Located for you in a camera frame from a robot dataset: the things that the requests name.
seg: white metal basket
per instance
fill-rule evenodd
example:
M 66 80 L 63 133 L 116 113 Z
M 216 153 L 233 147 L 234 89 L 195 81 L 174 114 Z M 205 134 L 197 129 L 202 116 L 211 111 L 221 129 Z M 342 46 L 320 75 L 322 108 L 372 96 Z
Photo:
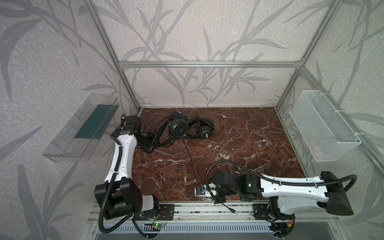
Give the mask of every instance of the white metal basket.
M 319 90 L 304 90 L 290 114 L 317 162 L 335 161 L 361 144 Z

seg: green mat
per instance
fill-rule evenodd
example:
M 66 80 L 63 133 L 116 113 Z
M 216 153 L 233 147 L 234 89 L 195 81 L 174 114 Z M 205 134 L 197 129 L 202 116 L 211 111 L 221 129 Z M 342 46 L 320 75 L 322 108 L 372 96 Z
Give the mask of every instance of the green mat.
M 101 139 L 119 106 L 99 104 L 77 132 L 75 138 Z

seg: wall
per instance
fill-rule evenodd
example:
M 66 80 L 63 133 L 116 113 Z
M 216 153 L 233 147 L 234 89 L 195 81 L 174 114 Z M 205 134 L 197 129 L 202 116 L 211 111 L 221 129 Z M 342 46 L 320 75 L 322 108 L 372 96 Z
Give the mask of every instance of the wall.
M 136 113 L 83 5 L 0 1 L 0 239 L 79 239 L 113 143 L 87 163 L 41 153 L 90 93 L 119 98 L 109 131 Z
M 344 1 L 306 63 L 319 83 L 353 119 L 361 132 L 383 152 L 384 1 Z M 279 109 L 286 129 L 308 175 L 331 170 L 338 177 L 356 174 L 348 192 L 355 212 L 340 217 L 348 237 L 382 239 L 384 178 L 357 147 L 334 162 L 316 162 L 292 121 L 289 111 L 302 90 L 312 89 L 302 76 Z
M 119 61 L 296 61 L 330 2 L 94 0 Z M 292 72 L 135 68 L 126 76 L 141 106 L 275 106 Z

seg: headphone ear cushion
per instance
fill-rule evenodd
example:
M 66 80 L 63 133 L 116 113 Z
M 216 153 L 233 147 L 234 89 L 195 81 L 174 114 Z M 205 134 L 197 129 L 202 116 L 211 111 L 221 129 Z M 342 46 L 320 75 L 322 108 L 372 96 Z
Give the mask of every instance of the headphone ear cushion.
M 182 118 L 176 118 L 169 124 L 169 133 L 175 138 L 184 137 L 188 131 L 188 122 Z
M 202 126 L 198 129 L 199 132 L 199 138 L 200 139 L 207 139 L 210 136 L 212 136 L 212 128 L 209 126 Z
M 208 126 L 213 129 L 214 123 L 208 118 L 203 118 L 200 120 L 200 126 Z

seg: red marble surface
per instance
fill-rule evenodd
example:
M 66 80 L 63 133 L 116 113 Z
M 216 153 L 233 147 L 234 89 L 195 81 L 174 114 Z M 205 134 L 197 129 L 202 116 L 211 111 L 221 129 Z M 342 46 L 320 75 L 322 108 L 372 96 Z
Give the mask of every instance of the red marble surface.
M 172 111 L 185 113 L 189 118 L 211 119 L 216 128 L 214 133 L 224 126 L 220 133 L 209 139 L 184 140 L 200 184 L 204 184 L 207 169 L 222 159 L 238 162 L 262 174 L 305 177 L 273 108 L 148 108 L 143 110 L 141 121 L 145 122 L 147 130 L 154 131 L 159 121 Z M 237 166 L 218 164 L 209 177 L 217 169 L 229 170 L 236 175 L 245 173 Z M 159 201 L 207 200 L 194 196 L 198 184 L 181 139 L 152 154 L 136 149 L 132 178 L 144 195 L 155 194 Z

